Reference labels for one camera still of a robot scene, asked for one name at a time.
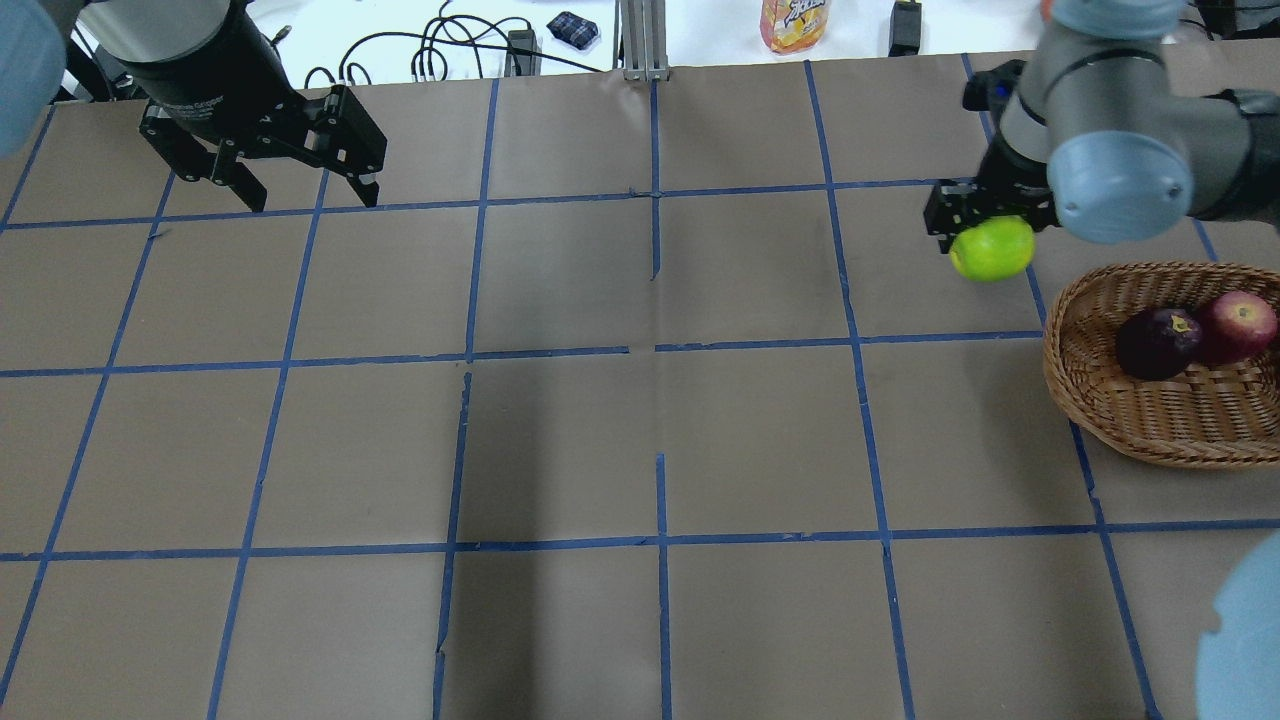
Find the eggplant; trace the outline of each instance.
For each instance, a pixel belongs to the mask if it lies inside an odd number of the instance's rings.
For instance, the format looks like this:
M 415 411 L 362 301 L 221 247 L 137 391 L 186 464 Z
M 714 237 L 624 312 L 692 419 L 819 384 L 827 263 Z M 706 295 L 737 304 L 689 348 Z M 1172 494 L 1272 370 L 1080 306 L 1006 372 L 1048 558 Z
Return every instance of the eggplant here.
M 1203 337 L 1199 323 L 1187 310 L 1143 310 L 1116 332 L 1116 360 L 1134 378 L 1167 380 L 1192 364 Z

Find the blue tape line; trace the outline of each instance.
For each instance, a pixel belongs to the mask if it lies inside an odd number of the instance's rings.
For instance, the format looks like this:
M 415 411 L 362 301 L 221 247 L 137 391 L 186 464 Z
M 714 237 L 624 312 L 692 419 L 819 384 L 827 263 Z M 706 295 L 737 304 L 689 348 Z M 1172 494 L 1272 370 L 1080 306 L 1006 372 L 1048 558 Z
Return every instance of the blue tape line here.
M 1036 315 L 1041 320 L 1041 327 L 1044 327 L 1044 320 L 1048 318 L 1048 310 L 1044 306 L 1044 295 L 1039 288 L 1039 279 L 1036 277 L 1036 263 L 1027 265 L 1027 284 L 1032 288 L 1032 301 L 1036 302 Z
M 923 334 L 886 334 L 861 338 L 863 345 L 900 345 L 909 342 L 973 342 L 980 340 L 1038 340 L 1044 337 L 1042 331 L 995 331 L 978 333 L 923 333 Z
M 466 356 L 461 352 L 440 355 L 369 355 L 365 357 L 310 357 L 292 360 L 294 368 L 335 368 L 339 365 L 408 365 L 417 363 L 458 363 Z
M 703 350 L 765 350 L 773 347 L 831 347 L 849 345 L 847 337 L 815 337 L 804 340 L 748 340 L 730 342 L 684 342 L 654 346 L 654 352 L 698 352 Z
M 445 542 L 406 542 L 392 544 L 332 544 L 319 547 L 255 547 L 251 557 L 344 557 L 351 555 L 430 555 L 447 552 Z
M 671 536 L 667 544 L 773 544 L 791 542 L 864 542 L 881 539 L 879 530 L 833 530 L 823 533 L 726 533 Z
M 120 343 L 124 341 L 124 328 L 129 323 L 129 315 L 133 313 L 133 304 L 138 297 L 138 287 L 142 284 L 142 273 L 146 272 L 147 260 L 151 258 L 151 247 L 155 245 L 156 227 L 160 224 L 160 217 L 164 214 L 164 208 L 169 202 L 169 193 L 173 191 L 173 173 L 169 173 L 169 179 L 165 182 L 164 192 L 160 195 L 160 202 L 156 205 L 155 215 L 151 222 L 151 232 L 147 233 L 147 240 L 142 245 L 142 255 L 138 258 L 137 269 L 133 273 L 133 283 L 129 286 L 129 295 L 124 301 L 124 309 L 120 311 L 120 322 L 115 327 L 115 337 L 111 340 L 111 350 L 108 354 L 106 369 L 110 369 L 115 364 L 115 359 L 120 352 Z M 45 584 L 45 573 L 49 569 L 49 562 L 54 555 L 54 547 L 58 543 L 58 534 L 61 532 L 63 521 L 67 519 L 67 507 L 70 505 L 72 492 L 76 489 L 76 480 L 79 479 L 79 470 L 84 462 L 84 452 L 88 450 L 90 437 L 93 434 L 93 425 L 97 423 L 97 414 L 102 409 L 102 397 L 106 395 L 106 383 L 110 374 L 104 373 L 102 378 L 97 383 L 97 392 L 93 393 L 93 404 L 90 406 L 88 419 L 84 421 L 84 432 L 81 433 L 79 445 L 76 447 L 76 457 L 72 461 L 70 471 L 67 477 L 67 484 L 63 487 L 61 498 L 58 501 L 58 511 L 54 514 L 54 523 L 49 529 L 49 537 L 45 541 L 45 550 L 42 552 L 40 566 L 36 568 L 36 577 L 32 580 L 31 593 L 27 594 L 27 605 L 23 607 L 22 619 L 18 623 L 18 632 L 14 637 L 13 646 L 9 650 L 9 660 L 5 662 L 4 675 L 0 676 L 0 706 L 4 705 L 5 697 L 9 694 L 9 683 L 13 682 L 14 669 L 18 666 L 18 655 L 22 652 L 22 643 L 27 637 L 27 630 L 31 628 L 31 616 L 36 610 L 36 602 L 40 600 L 40 591 Z
M 813 105 L 813 119 L 818 129 L 818 149 L 822 151 L 822 173 L 827 187 L 827 209 L 831 213 L 831 234 L 835 243 L 836 268 L 840 273 L 840 292 L 845 305 L 845 319 L 849 323 L 850 347 L 854 352 L 854 378 L 858 384 L 858 405 L 861 410 L 863 436 L 867 442 L 867 459 L 870 466 L 872 495 L 876 500 L 876 524 L 881 536 L 884 564 L 884 589 L 888 600 L 890 625 L 893 632 L 893 651 L 897 657 L 897 676 L 902 691 L 902 711 L 906 720 L 915 720 L 915 701 L 911 694 L 911 675 L 906 664 L 906 641 L 902 635 L 902 614 L 897 602 L 897 578 L 893 571 L 892 534 L 888 512 L 884 507 L 884 488 L 881 483 L 879 455 L 876 451 L 876 430 L 872 424 L 870 402 L 867 398 L 867 378 L 863 373 L 863 351 L 858 319 L 849 295 L 849 272 L 845 266 L 845 241 L 840 228 L 840 209 L 836 204 L 836 183 L 832 178 L 831 151 L 827 143 L 827 129 L 822 120 L 822 104 L 818 100 L 818 85 L 813 77 L 813 63 L 804 61 L 805 82 L 809 86 L 809 101 Z
M 320 213 L 325 215 L 346 215 L 349 213 L 397 213 L 401 210 L 442 210 L 445 208 L 479 206 L 479 200 L 438 200 L 434 202 L 387 202 L 384 205 L 374 205 L 372 208 L 365 208 L 364 205 L 324 208 Z
M 653 232 L 653 274 L 649 279 L 658 277 L 658 272 L 662 270 L 662 209 L 659 202 L 662 200 L 662 173 L 660 173 L 660 152 L 659 152 L 659 136 L 658 136 L 658 81 L 649 82 L 649 135 L 650 135 L 650 168 L 653 169 L 653 178 L 649 183 L 649 192 L 653 193 L 650 202 L 653 204 L 653 218 L 650 220 Z
M 45 122 L 40 124 L 40 133 L 36 135 L 36 142 L 31 145 L 31 152 L 27 154 L 27 163 L 22 167 L 22 173 L 18 174 L 18 184 L 13 186 L 13 195 L 9 196 L 9 204 L 5 205 L 4 217 L 0 217 L 0 232 L 4 232 L 9 227 L 9 220 L 13 219 L 13 210 L 18 206 L 18 196 L 22 195 L 22 188 L 27 187 L 27 178 L 31 177 L 31 168 L 36 165 L 36 155 L 40 152 L 40 147 L 45 143 L 45 136 L 49 135 L 49 126 L 54 123 L 54 113 L 56 111 L 56 105 L 50 105 L 49 111 L 45 113 Z
M 1219 261 L 1217 260 L 1217 249 L 1213 247 L 1213 241 L 1210 240 L 1210 237 L 1208 237 L 1208 228 L 1206 228 L 1204 223 L 1199 222 L 1196 218 L 1192 218 L 1192 225 L 1196 227 L 1196 234 L 1199 236 L 1201 245 L 1204 246 L 1204 255 L 1208 255 L 1210 260 L 1212 260 L 1213 263 L 1217 263 Z
M 172 550 L 65 550 L 54 552 L 50 560 L 192 560 L 205 557 L 238 557 L 236 547 L 187 547 Z
M 266 423 L 266 437 L 262 441 L 262 455 L 257 464 L 257 478 L 253 482 L 253 496 L 248 505 L 248 518 L 244 521 L 244 536 L 241 539 L 236 579 L 232 583 L 230 601 L 227 603 L 227 620 L 223 624 L 223 638 L 218 648 L 218 665 L 214 667 L 214 684 L 209 693 L 207 720 L 218 717 L 218 703 L 223 694 L 223 678 L 227 674 L 227 659 L 230 655 L 232 635 L 236 630 L 236 616 L 239 612 L 239 598 L 244 589 L 244 571 L 253 547 L 253 530 L 257 528 L 257 511 L 262 503 L 262 486 L 271 464 L 271 450 L 275 446 L 275 430 L 279 427 L 280 407 L 284 405 L 284 387 L 289 382 L 289 360 L 293 357 L 293 342 L 298 333 L 298 316 L 302 315 L 302 297 L 306 293 L 307 273 L 311 269 L 311 254 L 315 250 L 316 231 L 320 228 L 320 210 L 324 206 L 325 190 L 329 187 L 329 170 L 320 176 L 320 190 L 316 192 L 315 208 L 311 211 L 311 225 L 307 228 L 307 242 L 302 250 L 302 263 L 298 268 L 298 281 L 293 291 L 293 309 L 289 311 L 289 327 L 284 336 L 284 354 L 280 363 L 280 375 L 275 384 L 275 398 L 271 401 L 271 415 Z
M 772 192 L 810 192 L 815 190 L 826 190 L 827 186 L 822 183 L 806 183 L 806 184 L 762 184 L 750 187 L 709 187 L 709 188 L 695 188 L 695 190 L 667 190 L 663 191 L 663 197 L 710 197 L 717 195 L 764 195 Z
M 92 220 L 40 220 L 35 223 L 9 223 L 12 231 L 38 231 L 50 228 L 92 228 L 104 225 L 147 225 L 155 218 L 96 218 Z
M 1102 501 L 1096 495 L 1097 483 L 1093 478 L 1093 466 L 1089 455 L 1084 448 L 1084 436 L 1079 425 L 1071 423 L 1071 441 L 1075 443 L 1075 455 L 1080 462 L 1080 474 L 1084 477 L 1084 487 L 1089 495 L 1089 503 L 1093 506 L 1093 519 L 1097 525 L 1098 538 L 1102 542 L 1102 555 L 1107 562 L 1107 574 L 1111 578 L 1111 589 L 1116 597 L 1116 606 L 1120 610 L 1120 624 L 1124 626 L 1125 641 L 1129 643 L 1129 655 L 1133 659 L 1134 671 L 1138 675 L 1138 688 L 1142 692 L 1143 705 L 1147 707 L 1149 720 L 1162 720 L 1160 708 L 1156 705 L 1156 696 L 1151 689 L 1151 679 L 1147 676 L 1147 664 L 1142 656 L 1142 647 L 1138 643 L 1138 630 L 1133 624 L 1133 614 L 1129 611 L 1129 598 L 1124 591 L 1124 582 L 1120 579 L 1120 565 L 1116 562 L 1115 548 L 1111 544 L 1111 533 L 1107 528 L 1106 514 L 1102 511 Z
M 449 495 L 449 551 L 444 555 L 444 577 L 440 580 L 440 618 L 435 634 L 435 674 L 431 679 L 431 717 L 439 720 L 444 700 L 444 641 L 449 638 L 453 609 L 453 568 L 457 560 L 458 518 L 462 514 L 462 470 L 467 457 L 467 428 L 471 416 L 471 373 L 462 375 L 462 407 L 458 410 L 458 441 L 453 450 L 453 489 Z
M 238 213 L 204 213 L 200 215 L 165 215 L 165 223 L 197 223 L 204 220 L 244 220 L 250 218 L 291 218 L 301 215 L 311 215 L 315 213 L 312 209 L 301 210 L 262 210 L 261 213 L 252 213 L 250 210 L 242 210 Z
M 654 544 L 658 544 L 658 538 L 654 536 L 616 536 L 554 541 L 458 542 L 452 547 L 457 552 L 547 552 L 553 550 L 600 550 L 607 547 L 646 547 Z
M 1161 523 L 1108 523 L 1108 533 L 1185 533 L 1206 530 L 1274 530 L 1280 528 L 1280 518 L 1245 520 L 1171 520 Z
M 1111 534 L 1248 532 L 1280 529 L 1280 518 L 1240 520 L 1162 520 L 1152 523 L 1107 524 Z M 974 539 L 1005 537 L 1082 536 L 1097 533 L 1097 525 L 1025 525 L 986 528 L 918 528 L 891 530 L 895 541 Z M 815 533 L 727 533 L 685 536 L 611 536 L 549 541 L 481 541 L 481 542 L 419 542 L 388 544 L 338 544 L 297 547 L 255 547 L 251 557 L 329 557 L 348 555 L 431 555 L 444 552 L 550 552 L 558 550 L 596 550 L 609 547 L 657 547 L 676 544 L 773 544 L 804 542 L 870 542 L 879 541 L 879 530 L 831 530 Z M 72 560 L 183 560 L 198 557 L 238 557 L 237 547 L 161 548 L 161 550 L 74 550 L 55 551 L 50 562 Z M 0 562 L 38 562 L 44 552 L 0 552 Z
M 492 81 L 489 88 L 489 120 L 484 135 L 484 164 L 480 167 L 480 204 L 476 210 L 476 242 L 471 255 L 471 293 L 467 300 L 467 350 L 466 360 L 475 360 L 476 352 L 476 309 L 480 302 L 480 261 L 484 258 L 484 222 L 489 210 L 489 170 L 493 165 L 493 131 L 498 118 L 498 81 Z
M 614 200 L 635 200 L 644 197 L 635 192 L 602 192 L 598 195 L 552 195 L 547 197 L 504 197 L 490 199 L 489 206 L 503 205 L 559 205 L 562 202 L 611 202 Z
M 522 360 L 527 357 L 579 357 L 582 355 L 630 355 L 631 348 L 625 345 L 608 347 L 554 347 L 548 350 L 493 350 L 488 352 L 475 352 L 472 359 L 483 360 Z
M 105 369 L 113 375 L 138 375 L 147 373 L 209 373 L 224 370 L 279 370 L 279 360 L 252 360 L 247 363 L 179 363 L 175 365 L 122 365 Z
M 68 375 L 101 375 L 105 368 L 45 368 L 36 370 L 0 370 L 0 378 L 63 378 Z
M 836 190 L 867 190 L 873 187 L 919 187 L 919 186 L 932 186 L 938 182 L 934 178 L 910 178 L 910 179 L 896 179 L 896 181 L 852 181 L 852 182 L 836 182 L 832 187 Z
M 1043 536 L 1084 536 L 1097 532 L 1094 525 L 1025 525 L 1002 528 L 931 528 L 919 530 L 893 530 L 893 539 L 965 539 L 965 538 L 1021 538 Z
M 662 720 L 672 720 L 671 701 L 671 570 L 667 543 L 667 454 L 654 462 L 658 487 L 658 644 L 662 660 Z
M 1041 331 L 993 331 L 974 333 L 922 333 L 868 336 L 859 340 L 861 345 L 893 345 L 911 342 L 972 342 L 983 340 L 1036 340 L 1043 337 Z M 660 343 L 654 352 L 699 352 L 709 350 L 769 350 L 782 347 L 841 347 L 851 341 L 846 337 L 810 337 L 794 340 L 744 340 L 724 342 L 682 342 Z M 475 352 L 472 360 L 522 360 L 529 357 L 579 357 L 585 355 L 630 355 L 625 345 L 603 347 L 550 347 L 544 350 L 493 350 Z M 439 355 L 367 355 L 355 357 L 306 357 L 289 360 L 291 368 L 333 368 L 339 365 L 404 365 L 419 363 L 460 363 L 466 360 L 462 352 L 442 352 Z M 114 368 L 33 368 L 29 370 L 0 370 L 0 378 L 44 378 L 67 375 L 136 375 L 146 373 L 205 373 L 224 370 L 275 370 L 283 365 L 280 360 L 239 360 L 224 363 L 177 363 L 170 365 L 116 365 Z

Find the wicker basket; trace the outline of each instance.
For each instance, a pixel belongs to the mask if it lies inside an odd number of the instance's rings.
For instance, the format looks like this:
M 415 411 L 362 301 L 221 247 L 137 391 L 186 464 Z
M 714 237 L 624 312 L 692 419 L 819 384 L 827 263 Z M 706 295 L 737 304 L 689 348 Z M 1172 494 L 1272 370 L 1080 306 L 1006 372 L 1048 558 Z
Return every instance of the wicker basket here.
M 1230 290 L 1280 309 L 1280 274 L 1248 265 L 1135 263 L 1075 281 L 1053 302 L 1044 328 L 1053 401 L 1102 442 L 1157 465 L 1280 465 L 1280 342 L 1244 363 L 1193 364 L 1160 382 L 1130 378 L 1115 359 L 1115 333 L 1134 313 L 1194 309 Z

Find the green lime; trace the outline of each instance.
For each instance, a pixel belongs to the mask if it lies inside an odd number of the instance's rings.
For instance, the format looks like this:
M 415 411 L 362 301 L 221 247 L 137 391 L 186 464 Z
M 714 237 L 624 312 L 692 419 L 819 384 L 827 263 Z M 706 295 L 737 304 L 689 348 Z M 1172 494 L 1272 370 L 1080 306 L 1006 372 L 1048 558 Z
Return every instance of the green lime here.
M 951 243 L 956 272 L 979 282 L 1011 278 L 1027 269 L 1034 255 L 1036 232 L 1016 215 L 984 220 Z

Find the orange juice bottle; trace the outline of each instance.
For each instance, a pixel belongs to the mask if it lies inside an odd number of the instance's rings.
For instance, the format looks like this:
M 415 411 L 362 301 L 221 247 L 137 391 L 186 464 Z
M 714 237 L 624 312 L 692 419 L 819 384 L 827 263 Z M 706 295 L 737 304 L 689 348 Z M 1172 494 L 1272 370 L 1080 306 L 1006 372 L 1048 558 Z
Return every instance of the orange juice bottle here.
M 813 47 L 827 29 L 831 0 L 764 0 L 760 37 L 783 55 Z

